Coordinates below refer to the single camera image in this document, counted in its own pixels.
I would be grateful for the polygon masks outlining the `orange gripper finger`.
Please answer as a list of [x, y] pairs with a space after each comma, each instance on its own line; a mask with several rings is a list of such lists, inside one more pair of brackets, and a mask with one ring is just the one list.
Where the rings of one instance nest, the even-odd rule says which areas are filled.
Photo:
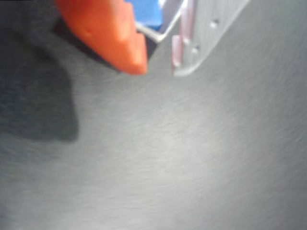
[[136, 29], [133, 5], [124, 0], [57, 0], [71, 32], [116, 69], [147, 72], [145, 36]]

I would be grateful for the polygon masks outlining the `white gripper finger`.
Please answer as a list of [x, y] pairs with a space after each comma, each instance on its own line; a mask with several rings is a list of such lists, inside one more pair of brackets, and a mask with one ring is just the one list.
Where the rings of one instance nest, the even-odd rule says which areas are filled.
[[180, 31], [172, 37], [172, 72], [193, 73], [217, 46], [249, 3], [248, 0], [187, 0], [180, 14]]

